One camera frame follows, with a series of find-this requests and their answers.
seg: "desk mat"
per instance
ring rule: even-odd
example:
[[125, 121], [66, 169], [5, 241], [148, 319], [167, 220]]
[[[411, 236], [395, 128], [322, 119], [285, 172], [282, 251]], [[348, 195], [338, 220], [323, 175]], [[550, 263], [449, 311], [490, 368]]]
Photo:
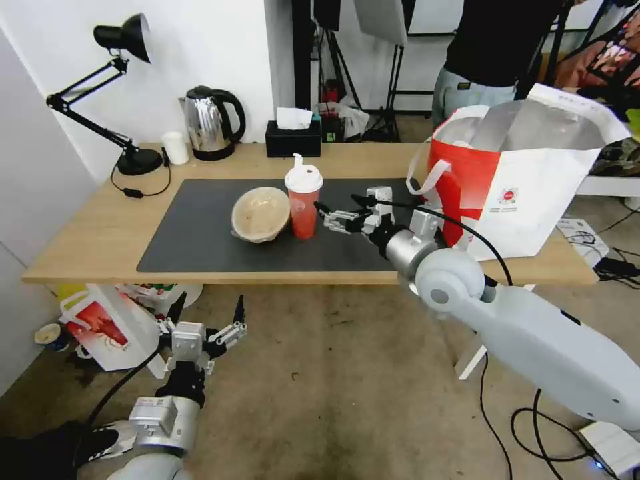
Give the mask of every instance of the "desk mat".
[[[332, 209], [356, 210], [352, 193], [388, 185], [393, 199], [410, 202], [404, 179], [325, 179], [320, 201]], [[248, 271], [391, 271], [377, 247], [360, 234], [346, 235], [322, 226], [315, 236], [296, 239], [291, 226], [274, 241], [249, 243], [231, 234], [231, 209], [256, 187], [285, 190], [281, 179], [184, 180], [158, 226], [142, 260], [140, 272]], [[409, 225], [411, 211], [394, 208], [396, 222]]]

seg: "logo on bag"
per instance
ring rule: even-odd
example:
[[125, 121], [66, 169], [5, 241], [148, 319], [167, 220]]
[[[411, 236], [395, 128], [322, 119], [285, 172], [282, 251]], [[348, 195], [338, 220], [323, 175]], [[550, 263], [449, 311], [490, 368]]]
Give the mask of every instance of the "logo on bag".
[[504, 189], [500, 194], [500, 203], [515, 203], [518, 198], [518, 189]]

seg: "electric kettle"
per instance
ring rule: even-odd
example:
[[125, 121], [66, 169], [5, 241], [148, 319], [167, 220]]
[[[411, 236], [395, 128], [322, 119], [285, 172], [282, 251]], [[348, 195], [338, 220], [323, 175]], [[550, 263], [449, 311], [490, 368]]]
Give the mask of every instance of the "electric kettle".
[[[200, 85], [178, 101], [185, 115], [193, 155], [200, 160], [220, 160], [230, 156], [247, 126], [240, 100], [226, 90]], [[240, 127], [235, 132], [231, 131], [225, 103], [233, 105], [240, 120]]]

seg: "black tissue box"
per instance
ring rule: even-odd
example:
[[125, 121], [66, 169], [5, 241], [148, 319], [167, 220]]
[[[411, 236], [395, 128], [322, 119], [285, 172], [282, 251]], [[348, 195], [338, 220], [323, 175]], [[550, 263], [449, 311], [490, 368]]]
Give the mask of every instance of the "black tissue box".
[[308, 129], [280, 130], [275, 120], [269, 120], [265, 142], [268, 157], [319, 157], [322, 146], [320, 120], [311, 120]]

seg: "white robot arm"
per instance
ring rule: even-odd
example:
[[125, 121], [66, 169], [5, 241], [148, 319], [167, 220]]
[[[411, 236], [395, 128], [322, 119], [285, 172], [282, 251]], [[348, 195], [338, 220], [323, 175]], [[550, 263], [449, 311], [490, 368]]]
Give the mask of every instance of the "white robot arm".
[[136, 400], [129, 421], [137, 428], [136, 444], [152, 453], [133, 458], [109, 480], [191, 480], [182, 457], [195, 442], [197, 419], [205, 403], [205, 375], [213, 371], [214, 358], [224, 355], [247, 333], [243, 297], [240, 296], [233, 321], [218, 331], [202, 323], [177, 321], [186, 295], [172, 305], [165, 334], [173, 356], [167, 362], [169, 379], [154, 397]]
[[441, 248], [441, 220], [414, 210], [410, 228], [395, 225], [390, 187], [357, 197], [364, 209], [317, 204], [326, 227], [362, 232], [429, 308], [475, 330], [487, 350], [552, 398], [590, 420], [614, 423], [640, 439], [640, 367], [612, 340], [521, 287], [487, 278], [463, 251]]

